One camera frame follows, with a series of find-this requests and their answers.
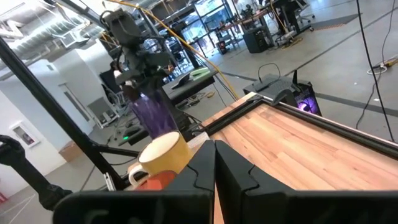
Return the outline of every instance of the purple light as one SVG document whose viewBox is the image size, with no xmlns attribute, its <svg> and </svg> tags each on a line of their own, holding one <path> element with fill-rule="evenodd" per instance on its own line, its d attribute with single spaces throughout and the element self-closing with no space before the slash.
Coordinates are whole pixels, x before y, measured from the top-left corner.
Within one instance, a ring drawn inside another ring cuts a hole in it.
<svg viewBox="0 0 398 224">
<path fill-rule="evenodd" d="M 317 104 L 315 103 L 315 99 L 311 96 L 299 102 L 298 108 L 302 111 L 306 111 L 312 114 L 317 114 L 319 110 Z"/>
<path fill-rule="evenodd" d="M 306 106 L 308 106 L 308 104 L 306 104 L 306 103 L 300 103 L 299 105 L 298 105 L 298 108 L 300 109 L 300 110 L 304 110 L 304 108 L 306 107 Z"/>
</svg>

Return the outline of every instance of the black metal frame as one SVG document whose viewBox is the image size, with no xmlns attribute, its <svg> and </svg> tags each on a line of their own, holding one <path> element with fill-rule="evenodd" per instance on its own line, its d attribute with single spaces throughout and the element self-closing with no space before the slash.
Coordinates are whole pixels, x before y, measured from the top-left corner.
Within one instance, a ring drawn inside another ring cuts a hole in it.
<svg viewBox="0 0 398 224">
<path fill-rule="evenodd" d="M 0 58 L 10 68 L 16 77 L 26 86 L 37 101 L 54 118 L 61 128 L 72 138 L 77 146 L 87 155 L 93 164 L 101 171 L 108 173 L 113 179 L 116 189 L 122 190 L 127 183 L 107 162 L 101 153 L 117 154 L 122 156 L 137 157 L 139 152 L 125 149 L 117 149 L 92 141 L 63 108 L 57 103 L 53 96 L 45 89 L 41 82 L 36 79 L 33 73 L 10 49 L 3 38 L 0 38 Z"/>
<path fill-rule="evenodd" d="M 206 126 L 205 130 L 208 133 L 208 135 L 211 136 L 217 133 L 218 131 L 221 131 L 223 128 L 233 123 L 240 117 L 244 116 L 248 112 L 254 110 L 258 106 L 263 104 L 271 106 L 271 103 L 272 103 L 271 99 L 265 98 L 261 95 L 255 95 L 252 98 L 248 99 L 243 104 L 233 109 L 232 111 L 226 113 L 221 118 L 217 119 L 216 121 Z M 356 142 L 376 152 L 379 152 L 395 160 L 398 160 L 398 146 L 389 143 L 388 141 L 383 141 L 372 135 L 368 135 L 360 131 L 357 131 L 355 129 L 342 126 L 338 123 L 334 123 L 320 116 L 301 111 L 298 108 L 294 108 L 284 103 L 280 103 L 278 105 L 275 105 L 274 107 L 280 111 L 295 116 L 296 118 L 302 119 L 310 124 L 314 124 L 327 131 L 330 131 L 344 138 L 347 138 L 350 141 Z"/>
</svg>

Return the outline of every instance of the purple bottle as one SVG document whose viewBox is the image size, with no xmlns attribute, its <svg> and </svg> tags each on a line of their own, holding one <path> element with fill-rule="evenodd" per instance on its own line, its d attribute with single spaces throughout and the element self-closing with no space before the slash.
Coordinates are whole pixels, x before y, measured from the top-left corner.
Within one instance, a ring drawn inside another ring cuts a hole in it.
<svg viewBox="0 0 398 224">
<path fill-rule="evenodd" d="M 162 98 L 163 89 L 144 94 L 140 93 L 132 100 L 130 108 L 135 112 L 141 125 L 148 131 L 152 139 L 178 130 L 175 121 Z"/>
</svg>

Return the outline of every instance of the yellow mug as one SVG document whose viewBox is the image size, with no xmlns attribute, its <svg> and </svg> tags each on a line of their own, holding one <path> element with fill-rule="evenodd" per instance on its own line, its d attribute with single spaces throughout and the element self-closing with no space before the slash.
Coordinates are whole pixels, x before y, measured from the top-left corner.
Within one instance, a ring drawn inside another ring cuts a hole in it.
<svg viewBox="0 0 398 224">
<path fill-rule="evenodd" d="M 138 166 L 129 172 L 129 181 L 133 187 L 139 184 L 134 174 L 143 171 L 149 175 L 171 170 L 179 174 L 193 157 L 192 150 L 188 147 L 181 133 L 172 131 L 163 134 L 149 143 L 138 155 Z"/>
</svg>

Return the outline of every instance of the ceiling duct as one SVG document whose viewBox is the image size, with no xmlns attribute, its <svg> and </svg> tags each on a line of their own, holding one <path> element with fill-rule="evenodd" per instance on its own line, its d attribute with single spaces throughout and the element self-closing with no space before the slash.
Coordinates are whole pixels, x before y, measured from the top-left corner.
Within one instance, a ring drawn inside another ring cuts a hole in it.
<svg viewBox="0 0 398 224">
<path fill-rule="evenodd" d="M 10 48 L 18 57 L 24 54 L 31 54 L 38 48 L 42 47 L 46 42 L 56 39 L 72 29 L 84 24 L 85 20 L 75 14 L 70 17 L 70 22 L 60 17 L 44 17 L 37 19 L 42 24 L 40 27 L 34 29 L 31 34 L 27 35 L 21 40 L 16 40 L 10 43 Z M 6 68 L 7 65 L 0 61 L 0 70 Z"/>
</svg>

